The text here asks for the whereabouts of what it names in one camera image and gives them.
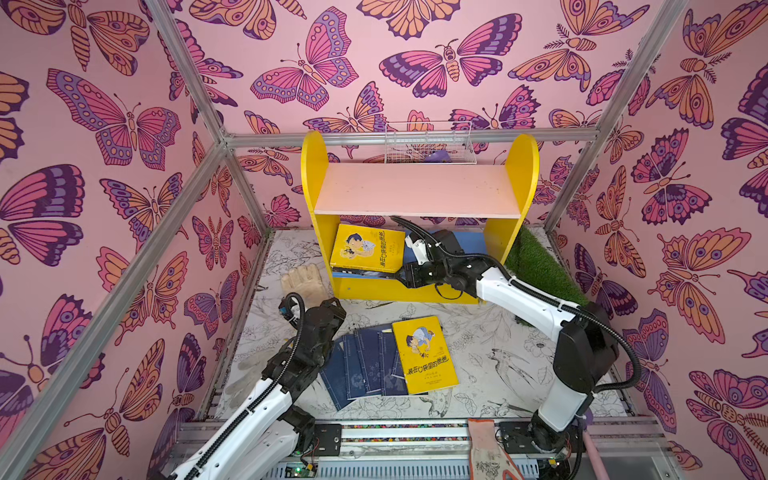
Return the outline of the yellow cartoon book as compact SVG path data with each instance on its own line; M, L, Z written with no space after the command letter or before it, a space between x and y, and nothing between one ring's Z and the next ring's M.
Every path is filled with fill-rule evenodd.
M340 224L331 252L333 268L395 273L403 266L405 233Z
M455 366L437 316L392 324L409 395L421 395L459 384Z

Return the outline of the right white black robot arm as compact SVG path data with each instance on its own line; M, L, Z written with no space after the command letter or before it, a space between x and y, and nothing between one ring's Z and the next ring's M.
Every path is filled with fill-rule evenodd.
M402 217L393 220L405 228L406 245L415 256L395 275L405 287L448 285L511 312L554 342L555 380L528 425L538 451L562 449L595 394L634 387L641 380L636 351L608 324L600 305L581 306L540 290L496 258L465 252L449 231L432 234Z

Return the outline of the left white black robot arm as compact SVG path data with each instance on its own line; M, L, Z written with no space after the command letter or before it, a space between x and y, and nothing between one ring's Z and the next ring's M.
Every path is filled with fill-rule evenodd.
M281 300L280 311L295 336L267 362L235 413L169 479L261 479L317 444L316 419L296 401L328 363L346 311L336 298L307 307L296 292Z

